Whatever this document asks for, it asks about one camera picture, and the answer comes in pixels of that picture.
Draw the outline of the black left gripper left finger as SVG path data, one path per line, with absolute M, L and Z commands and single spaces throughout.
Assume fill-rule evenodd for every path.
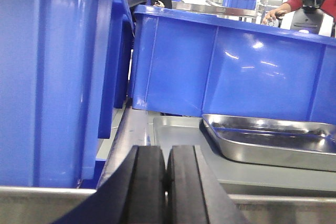
M 55 223 L 163 223 L 165 164 L 158 146 L 133 146 L 98 190 Z

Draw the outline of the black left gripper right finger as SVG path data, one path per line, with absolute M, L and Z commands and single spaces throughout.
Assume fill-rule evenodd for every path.
M 167 223 L 249 223 L 219 184 L 199 146 L 173 146 L 167 174 Z

